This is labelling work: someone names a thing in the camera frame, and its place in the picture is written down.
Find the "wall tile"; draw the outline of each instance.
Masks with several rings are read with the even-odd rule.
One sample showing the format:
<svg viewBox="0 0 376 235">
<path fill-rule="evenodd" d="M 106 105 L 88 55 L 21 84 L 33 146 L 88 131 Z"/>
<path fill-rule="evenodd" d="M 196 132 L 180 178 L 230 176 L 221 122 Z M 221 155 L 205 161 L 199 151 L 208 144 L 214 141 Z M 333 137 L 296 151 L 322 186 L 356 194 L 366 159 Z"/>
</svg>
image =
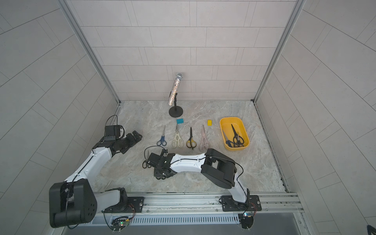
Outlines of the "wall tile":
<svg viewBox="0 0 376 235">
<path fill-rule="evenodd" d="M 237 100 L 239 92 L 204 92 L 203 100 Z"/>
<path fill-rule="evenodd" d="M 4 136 L 43 94 L 44 91 L 23 72 L 1 86 L 0 136 Z"/>
<path fill-rule="evenodd" d="M 282 55 L 305 82 L 320 64 L 320 60 L 292 36 L 288 38 Z"/>
<path fill-rule="evenodd" d="M 318 222 L 318 223 L 316 223 L 316 227 L 317 227 L 317 229 L 320 233 L 339 232 L 337 225 L 335 224 L 334 220 L 325 221 L 325 222 Z"/>
<path fill-rule="evenodd" d="M 52 127 L 51 123 L 31 109 L 0 140 L 3 156 L 15 156 L 1 159 L 1 192 L 11 185 Z"/>
<path fill-rule="evenodd" d="M 199 81 L 196 92 L 228 92 L 230 81 Z"/>
<path fill-rule="evenodd" d="M 332 163 L 351 197 L 365 217 L 375 216 L 372 195 L 376 171 L 343 130 L 339 130 L 320 146 Z"/>
<path fill-rule="evenodd" d="M 375 9 L 376 3 L 368 0 L 320 1 L 312 14 L 347 35 L 357 38 L 375 16 Z"/>
<path fill-rule="evenodd" d="M 86 51 L 82 47 L 81 43 L 78 41 L 78 38 L 76 35 L 71 36 L 69 38 L 69 41 L 71 41 L 71 43 L 73 44 L 74 48 L 76 49 L 76 51 L 78 52 L 81 58 L 86 55 Z"/>
<path fill-rule="evenodd" d="M 217 80 L 251 80 L 256 66 L 218 66 Z"/>
<path fill-rule="evenodd" d="M 197 65 L 234 65 L 237 52 L 235 47 L 198 47 Z"/>
<path fill-rule="evenodd" d="M 275 48 L 245 48 L 240 65 L 268 65 Z"/>
<path fill-rule="evenodd" d="M 333 220 L 323 198 L 313 181 L 303 158 L 299 158 L 291 164 L 296 181 L 307 203 L 309 211 L 315 222 Z"/>
<path fill-rule="evenodd" d="M 341 126 L 338 124 L 337 121 L 334 121 L 329 126 L 327 126 L 324 130 L 322 130 L 319 134 L 317 134 L 315 138 L 318 143 L 321 143 L 326 138 L 333 135 L 339 129 L 341 129 Z"/>
<path fill-rule="evenodd" d="M 39 23 L 30 21 L 0 35 L 0 71 L 12 78 L 54 47 Z"/>
<path fill-rule="evenodd" d="M 281 113 L 283 120 L 286 122 L 296 110 L 294 104 L 279 81 L 276 81 L 270 94 Z"/>
<path fill-rule="evenodd" d="M 38 103 L 55 117 L 60 118 L 84 86 L 73 69 L 70 69 L 39 99 Z"/>
<path fill-rule="evenodd" d="M 174 81 L 154 81 L 155 92 L 170 92 Z M 191 92 L 191 81 L 182 80 L 179 85 L 179 92 Z"/>
<path fill-rule="evenodd" d="M 77 99 L 74 99 L 72 104 L 86 117 L 86 115 L 88 114 L 88 111 L 82 106 L 80 102 L 78 102 Z"/>
<path fill-rule="evenodd" d="M 326 23 L 322 20 L 302 11 L 294 25 L 291 35 L 310 50 L 325 25 Z"/>
<path fill-rule="evenodd" d="M 108 80 L 110 81 L 127 81 L 129 80 L 127 74 L 124 71 L 123 66 L 121 65 L 107 65 L 102 66 Z"/>
<path fill-rule="evenodd" d="M 273 128 L 273 125 L 271 124 L 271 121 L 268 117 L 268 113 L 266 112 L 264 104 L 262 103 L 261 100 L 257 103 L 257 107 L 259 110 L 259 114 L 261 116 L 261 120 L 264 123 L 264 128 L 265 128 L 264 130 L 266 133 L 268 133 L 270 129 Z"/>
<path fill-rule="evenodd" d="M 70 105 L 37 152 L 58 162 L 84 119 L 85 116 L 74 105 Z"/>
<path fill-rule="evenodd" d="M 54 170 L 57 162 L 46 158 L 45 156 L 40 155 L 39 153 L 34 153 L 33 156 L 30 158 L 30 161 L 38 163 L 39 165 L 42 165 L 44 167 L 47 167 L 50 170 Z"/>
<path fill-rule="evenodd" d="M 149 65 L 190 65 L 189 47 L 145 47 Z"/>
<path fill-rule="evenodd" d="M 0 14 L 12 27 L 17 27 L 58 8 L 56 2 L 48 0 L 5 0 L 2 1 Z"/>
<path fill-rule="evenodd" d="M 97 47 L 97 51 L 104 65 L 143 65 L 137 47 Z"/>
<path fill-rule="evenodd" d="M 261 93 L 260 99 L 262 100 L 262 103 L 265 106 L 266 112 L 269 113 L 274 106 L 274 101 L 271 98 L 269 92 L 264 89 Z"/>
<path fill-rule="evenodd" d="M 55 125 L 59 120 L 54 115 L 52 115 L 47 109 L 45 109 L 42 105 L 40 105 L 38 102 L 35 103 L 32 109 L 53 125 Z"/>
<path fill-rule="evenodd" d="M 320 189 L 320 193 L 342 235 L 367 233 L 367 222 L 342 183 Z"/>
<path fill-rule="evenodd" d="M 129 100 L 165 100 L 163 93 L 127 93 Z"/>
<path fill-rule="evenodd" d="M 47 202 L 36 200 L 30 210 L 43 213 L 50 213 L 50 205 Z"/>
<path fill-rule="evenodd" d="M 43 18 L 50 26 L 59 41 L 64 41 L 74 34 L 60 9 L 44 15 Z"/>
<path fill-rule="evenodd" d="M 286 89 L 291 79 L 295 75 L 295 70 L 285 60 L 285 58 L 283 58 L 283 56 L 280 56 L 278 58 L 276 65 L 273 68 L 273 73 L 278 78 L 282 87 Z"/>
<path fill-rule="evenodd" d="M 285 27 L 295 3 L 257 2 L 251 27 Z"/>
<path fill-rule="evenodd" d="M 138 26 L 190 26 L 189 2 L 133 1 Z"/>
<path fill-rule="evenodd" d="M 76 165 L 80 160 L 81 155 L 84 152 L 84 148 L 78 143 L 72 141 L 69 146 L 65 147 L 66 151 L 56 166 L 55 170 L 51 174 L 44 188 L 38 196 L 39 201 L 49 201 L 50 187 L 58 182 L 63 182 L 68 176 L 70 176 L 76 169 Z"/>
<path fill-rule="evenodd" d="M 248 2 L 197 2 L 197 26 L 244 27 Z"/>
<path fill-rule="evenodd" d="M 316 41 L 313 44 L 312 48 L 310 49 L 310 52 L 312 52 L 313 54 L 316 53 L 317 49 L 321 46 L 321 43 L 323 43 L 323 41 L 325 40 L 325 38 L 328 35 L 328 33 L 330 32 L 330 30 L 332 30 L 332 26 L 326 24 L 326 26 L 324 27 L 323 31 L 321 31 L 320 35 L 316 39 Z"/>
<path fill-rule="evenodd" d="M 28 66 L 24 72 L 44 91 L 48 91 L 80 58 L 72 43 L 66 40 Z"/>
<path fill-rule="evenodd" d="M 123 1 L 72 1 L 82 26 L 131 26 Z"/>
<path fill-rule="evenodd" d="M 81 124 L 77 131 L 77 135 L 81 137 L 86 142 L 89 142 L 91 136 L 95 131 L 95 127 L 99 124 L 99 121 L 104 114 L 104 110 L 101 108 L 98 102 L 95 102 L 89 114 L 86 116 L 85 120 Z"/>
<path fill-rule="evenodd" d="M 189 11 L 190 11 L 190 26 L 196 27 L 197 26 L 197 2 L 196 1 L 189 2 Z"/>
<path fill-rule="evenodd" d="M 256 92 L 240 92 L 238 100 L 251 100 L 256 96 Z"/>
<path fill-rule="evenodd" d="M 319 65 L 307 85 L 351 139 L 376 128 L 375 110 L 324 64 Z"/>
<path fill-rule="evenodd" d="M 87 55 L 77 62 L 77 67 L 80 69 L 87 81 L 90 81 L 90 79 L 97 72 Z"/>
<path fill-rule="evenodd" d="M 184 80 L 211 80 L 213 66 L 210 65 L 174 65 L 172 74 L 182 73 Z"/>
<path fill-rule="evenodd" d="M 270 144 L 274 149 L 274 153 L 276 155 L 280 168 L 282 169 L 282 174 L 285 176 L 285 179 L 292 177 L 294 174 L 291 170 L 290 164 L 287 161 L 285 152 L 282 149 L 282 146 L 278 140 L 274 128 L 270 129 L 270 131 L 268 132 L 268 136 Z"/>
<path fill-rule="evenodd" d="M 209 27 L 206 33 L 206 46 L 253 47 L 258 33 L 259 28 L 256 27 Z"/>
<path fill-rule="evenodd" d="M 105 47 L 152 47 L 148 27 L 96 27 Z"/>
<path fill-rule="evenodd" d="M 9 214 L 16 210 L 18 219 L 23 220 L 51 173 L 52 170 L 30 161 L 22 169 L 0 199 L 0 227 L 4 234 L 16 233 L 14 228 L 20 226 L 20 221 Z"/>
<path fill-rule="evenodd" d="M 25 220 L 17 230 L 16 235 L 30 234 L 30 231 L 33 231 L 35 234 L 40 234 L 48 220 L 48 213 L 29 211 Z"/>
<path fill-rule="evenodd" d="M 318 189 L 322 189 L 339 182 L 341 182 L 341 179 L 335 172 L 315 180 Z"/>
<path fill-rule="evenodd" d="M 376 52 L 341 31 L 330 30 L 315 55 L 362 98 L 376 88 Z"/>
<path fill-rule="evenodd" d="M 279 142 L 285 152 L 286 157 L 293 154 L 298 148 L 296 147 L 293 138 L 291 137 L 279 111 L 277 110 L 274 115 L 270 118 L 273 124 L 274 130 L 277 134 Z"/>
<path fill-rule="evenodd" d="M 291 124 L 300 116 L 300 113 L 298 112 L 298 110 L 296 110 L 293 115 L 291 115 L 291 117 L 286 121 L 286 126 L 287 128 L 289 128 L 289 126 L 291 126 Z"/>
<path fill-rule="evenodd" d="M 283 30 L 277 27 L 260 28 L 255 47 L 276 47 Z"/>
<path fill-rule="evenodd" d="M 296 159 L 300 158 L 302 155 L 300 154 L 299 150 L 296 150 L 295 153 L 291 154 L 287 160 L 288 163 L 293 163 Z"/>
<path fill-rule="evenodd" d="M 367 134 L 363 135 L 359 139 L 355 140 L 355 145 L 359 148 L 359 150 L 363 153 L 363 155 L 367 158 L 369 163 L 376 168 L 376 129 L 368 132 Z"/>
<path fill-rule="evenodd" d="M 151 92 L 148 81 L 114 81 L 114 84 L 119 92 Z"/>
<path fill-rule="evenodd" d="M 144 65 L 128 67 L 132 74 L 133 80 L 168 80 L 166 66 L 163 65 Z"/>
<path fill-rule="evenodd" d="M 104 47 L 102 40 L 95 27 L 81 27 L 83 34 L 92 47 Z"/>
<path fill-rule="evenodd" d="M 102 78 L 96 74 L 77 95 L 76 99 L 87 111 L 90 111 L 104 88 L 105 84 L 103 83 Z"/>
<path fill-rule="evenodd" d="M 296 81 L 288 95 L 313 135 L 317 135 L 334 121 L 328 110 L 301 78 Z"/>
<path fill-rule="evenodd" d="M 233 92 L 257 92 L 260 81 L 235 81 Z"/>
<path fill-rule="evenodd" d="M 368 95 L 364 97 L 364 100 L 370 105 L 373 106 L 376 104 L 376 89 L 371 91 Z"/>
<path fill-rule="evenodd" d="M 205 47 L 205 27 L 151 27 L 150 34 L 154 47 Z"/>
<path fill-rule="evenodd" d="M 334 172 L 332 165 L 301 116 L 291 124 L 288 130 L 314 180 Z"/>
<path fill-rule="evenodd" d="M 60 41 L 56 37 L 55 33 L 52 31 L 50 26 L 47 24 L 46 20 L 43 18 L 43 16 L 36 19 L 38 23 L 42 26 L 43 30 L 46 32 L 48 37 L 51 39 L 51 41 L 57 46 L 60 44 Z"/>
</svg>

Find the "marble floor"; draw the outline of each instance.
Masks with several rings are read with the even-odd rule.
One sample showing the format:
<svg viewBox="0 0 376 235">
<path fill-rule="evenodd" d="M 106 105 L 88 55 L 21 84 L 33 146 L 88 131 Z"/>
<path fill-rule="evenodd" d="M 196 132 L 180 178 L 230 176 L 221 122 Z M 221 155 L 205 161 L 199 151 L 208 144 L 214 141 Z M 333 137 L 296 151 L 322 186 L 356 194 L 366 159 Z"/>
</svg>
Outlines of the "marble floor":
<svg viewBox="0 0 376 235">
<path fill-rule="evenodd" d="M 118 123 L 126 133 L 136 130 L 143 139 L 130 148 L 124 155 L 119 153 L 110 159 L 98 174 L 94 191 L 105 191 L 111 188 L 124 187 L 127 192 L 222 192 L 201 173 L 183 172 L 165 180 L 153 177 L 153 168 L 143 169 L 144 149 L 156 145 L 166 125 L 165 140 L 169 153 L 182 155 L 200 154 L 198 146 L 194 150 L 185 146 L 193 129 L 193 139 L 199 144 L 201 129 L 205 132 L 211 148 L 225 154 L 241 164 L 244 174 L 239 178 L 251 192 L 281 192 L 284 186 L 270 151 L 269 144 L 262 130 L 261 122 L 251 101 L 178 101 L 184 110 L 179 124 L 180 136 L 184 141 L 182 148 L 172 148 L 175 135 L 176 118 L 168 114 L 170 106 L 167 101 L 127 101 L 123 103 L 118 115 Z M 222 141 L 219 121 L 223 117 L 239 117 L 250 138 L 248 148 L 241 151 L 228 151 Z M 160 147 L 149 148 L 150 153 L 161 153 Z"/>
</svg>

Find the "yellow container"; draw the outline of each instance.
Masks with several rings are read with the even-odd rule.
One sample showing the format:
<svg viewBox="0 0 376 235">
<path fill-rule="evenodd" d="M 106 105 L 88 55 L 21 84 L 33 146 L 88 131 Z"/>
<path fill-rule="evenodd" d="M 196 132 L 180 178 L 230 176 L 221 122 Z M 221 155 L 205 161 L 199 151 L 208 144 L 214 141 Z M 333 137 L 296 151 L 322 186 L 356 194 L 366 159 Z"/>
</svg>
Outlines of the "yellow container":
<svg viewBox="0 0 376 235">
<path fill-rule="evenodd" d="M 222 138 L 223 138 L 223 144 L 224 147 L 229 150 L 229 151 L 239 151 L 243 150 L 246 147 L 249 146 L 249 137 L 247 135 L 247 131 L 244 127 L 243 121 L 240 118 L 237 117 L 226 117 L 220 120 L 219 122 L 221 126 L 221 133 L 222 133 Z M 233 137 L 234 137 L 234 131 L 232 130 L 231 124 L 234 126 L 235 131 L 239 132 L 239 135 L 243 137 L 244 139 L 244 147 L 239 147 L 239 148 L 231 148 L 226 144 L 226 138 L 223 135 L 223 132 L 225 132 L 227 138 L 229 141 L 233 142 Z"/>
</svg>

